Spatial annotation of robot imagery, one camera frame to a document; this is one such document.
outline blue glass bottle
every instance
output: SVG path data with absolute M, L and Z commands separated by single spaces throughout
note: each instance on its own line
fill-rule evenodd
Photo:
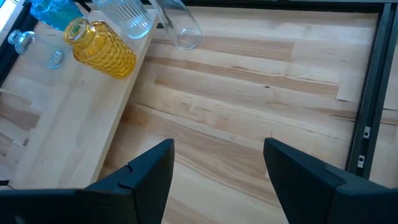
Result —
M 30 13 L 36 19 L 58 30 L 64 31 L 70 21 L 83 17 L 71 0 L 30 0 Z

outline wooden board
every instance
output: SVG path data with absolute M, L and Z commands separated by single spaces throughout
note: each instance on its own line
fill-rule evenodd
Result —
M 157 29 L 100 177 L 174 138 L 164 223 L 287 223 L 264 138 L 344 167 L 357 103 L 337 94 L 364 78 L 377 15 L 191 10 L 202 43 L 181 51 Z
M 0 190 L 13 190 L 10 186 L 0 186 Z
M 22 11 L 24 2 L 25 2 L 25 0 L 18 1 L 18 4 L 15 6 L 14 10 L 9 15 L 9 18 L 8 18 L 7 22 L 5 23 L 4 27 L 2 29 L 0 29 L 0 45 L 3 43 L 3 41 L 7 41 L 6 38 L 7 38 L 8 32 L 10 32 L 12 25 L 14 24 L 15 20 L 18 18 L 19 13 Z
M 100 11 L 92 11 L 88 20 L 104 20 L 120 34 Z M 84 66 L 68 53 L 11 187 L 82 188 L 97 179 L 154 30 L 140 40 L 122 36 L 137 56 L 133 73 L 123 80 Z
M 384 108 L 388 110 L 398 110 L 398 45 L 394 52 L 394 58 L 391 65 L 390 77 L 388 80 L 386 99 L 384 100 Z
M 62 31 L 38 22 L 34 32 L 55 45 L 65 45 Z M 13 179 L 16 166 L 25 149 L 45 105 L 52 96 L 52 88 L 60 78 L 59 70 L 38 67 L 29 55 L 20 55 L 2 87 L 12 94 L 0 96 L 0 178 Z

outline ribbed glass jar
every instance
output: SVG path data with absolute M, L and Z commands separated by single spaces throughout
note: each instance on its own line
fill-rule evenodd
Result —
M 152 27 L 140 0 L 93 0 L 93 3 L 132 39 L 144 37 Z
M 135 53 L 103 21 L 91 24 L 81 17 L 65 29 L 63 40 L 73 46 L 73 57 L 114 78 L 126 78 L 136 65 Z

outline wood grain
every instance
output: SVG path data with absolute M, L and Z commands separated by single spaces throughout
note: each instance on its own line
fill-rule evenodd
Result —
M 105 20 L 120 33 L 120 28 L 100 11 L 92 11 L 88 20 Z M 153 30 L 140 40 L 124 36 L 136 53 L 137 62 L 133 73 L 123 80 L 78 63 L 69 52 L 60 69 L 61 79 L 52 90 L 52 98 L 29 139 L 10 186 L 82 188 L 97 179 Z
M 100 177 L 174 138 L 164 223 L 287 223 L 263 140 L 344 167 L 377 15 L 191 10 L 203 42 L 156 30 Z

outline glass jar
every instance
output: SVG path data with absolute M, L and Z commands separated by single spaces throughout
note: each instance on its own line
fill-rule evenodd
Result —
M 125 78 L 136 65 L 136 55 L 103 21 L 91 24 L 81 17 L 67 26 L 63 40 L 73 47 L 74 58 L 114 78 Z
M 144 37 L 152 27 L 148 11 L 140 0 L 93 0 L 93 3 L 132 39 Z
M 163 27 L 180 50 L 196 47 L 203 37 L 201 29 L 181 0 L 149 0 Z
M 70 21 L 83 14 L 71 0 L 30 0 L 30 13 L 36 19 L 64 31 Z
M 33 31 L 22 33 L 20 30 L 14 30 L 9 34 L 7 40 L 10 44 L 15 45 L 17 53 L 25 55 L 29 60 L 33 60 L 41 66 L 55 69 L 63 60 L 62 48 L 48 43 Z

